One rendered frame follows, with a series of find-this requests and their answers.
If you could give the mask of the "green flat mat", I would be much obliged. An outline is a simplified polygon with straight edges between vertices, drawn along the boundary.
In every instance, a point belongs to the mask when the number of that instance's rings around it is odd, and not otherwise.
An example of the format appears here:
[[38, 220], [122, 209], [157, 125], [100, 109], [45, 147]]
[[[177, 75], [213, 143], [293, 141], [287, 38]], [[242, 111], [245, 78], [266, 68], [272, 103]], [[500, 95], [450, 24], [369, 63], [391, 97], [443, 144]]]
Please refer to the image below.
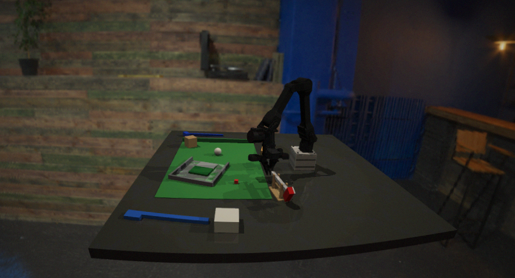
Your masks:
[[[216, 148], [221, 150], [220, 155], [214, 153]], [[260, 162], [249, 161], [249, 154], [257, 154], [254, 143], [197, 142], [197, 147], [188, 148], [183, 141], [155, 197], [202, 200], [272, 199]], [[222, 165], [229, 162], [229, 167], [213, 187], [168, 179], [168, 175], [190, 157], [196, 161]], [[234, 184], [234, 179], [238, 179], [238, 184]]]

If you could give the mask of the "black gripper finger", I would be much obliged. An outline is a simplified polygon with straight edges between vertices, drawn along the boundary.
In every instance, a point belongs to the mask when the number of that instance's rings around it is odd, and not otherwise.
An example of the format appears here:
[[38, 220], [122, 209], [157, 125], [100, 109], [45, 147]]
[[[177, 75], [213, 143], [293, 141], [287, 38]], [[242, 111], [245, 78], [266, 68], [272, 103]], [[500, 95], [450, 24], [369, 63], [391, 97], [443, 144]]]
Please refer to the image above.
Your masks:
[[259, 161], [262, 163], [265, 173], [268, 175], [268, 161]]
[[278, 161], [269, 160], [269, 164], [270, 164], [270, 167], [272, 168], [272, 170], [274, 169], [274, 166], [277, 162], [279, 162], [279, 160]]

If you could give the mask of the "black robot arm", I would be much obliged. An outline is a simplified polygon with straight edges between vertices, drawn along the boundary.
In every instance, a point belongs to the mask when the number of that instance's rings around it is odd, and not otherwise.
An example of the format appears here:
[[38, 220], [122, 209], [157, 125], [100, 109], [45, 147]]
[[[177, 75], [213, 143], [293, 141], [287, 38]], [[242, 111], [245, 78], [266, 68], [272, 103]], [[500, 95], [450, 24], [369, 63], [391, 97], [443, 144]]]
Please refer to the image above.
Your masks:
[[[257, 128], [251, 127], [250, 131], [248, 131], [248, 142], [275, 142], [275, 132], [278, 132], [277, 128], [281, 122], [282, 113], [293, 93], [297, 92], [299, 95], [301, 113], [301, 122], [298, 126], [301, 141], [298, 149], [303, 153], [314, 153], [313, 144], [317, 142], [318, 138], [315, 135], [314, 127], [310, 121], [310, 92], [312, 91], [312, 85], [311, 79], [301, 77], [285, 84], [284, 90], [273, 108], [265, 114]], [[270, 160], [278, 160], [279, 156], [283, 156], [283, 149], [265, 146], [264, 156], [267, 156]]]

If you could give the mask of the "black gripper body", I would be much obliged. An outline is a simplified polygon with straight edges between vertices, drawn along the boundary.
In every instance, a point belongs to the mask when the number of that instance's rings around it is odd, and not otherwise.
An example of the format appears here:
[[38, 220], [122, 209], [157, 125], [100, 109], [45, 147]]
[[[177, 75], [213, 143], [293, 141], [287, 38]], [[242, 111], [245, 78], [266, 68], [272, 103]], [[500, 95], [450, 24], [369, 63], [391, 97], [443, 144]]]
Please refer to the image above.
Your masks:
[[[249, 161], [267, 161], [267, 159], [269, 159], [267, 156], [264, 156], [264, 149], [265, 149], [265, 146], [268, 146], [268, 147], [276, 147], [275, 143], [274, 142], [262, 142], [262, 155], [258, 155], [258, 154], [249, 154], [248, 156], [248, 160]], [[289, 160], [289, 154], [287, 153], [284, 153], [283, 152], [283, 156], [279, 156], [279, 158], [282, 158], [283, 160]]]

